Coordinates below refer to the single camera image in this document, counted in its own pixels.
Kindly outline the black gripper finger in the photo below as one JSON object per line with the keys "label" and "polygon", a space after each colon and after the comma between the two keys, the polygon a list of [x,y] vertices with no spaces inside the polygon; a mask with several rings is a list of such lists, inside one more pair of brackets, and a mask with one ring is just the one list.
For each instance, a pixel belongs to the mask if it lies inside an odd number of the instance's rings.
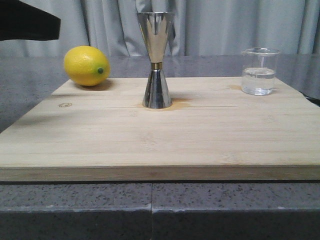
{"label": "black gripper finger", "polygon": [[60,37],[61,19],[20,0],[0,2],[0,39],[50,41]]}

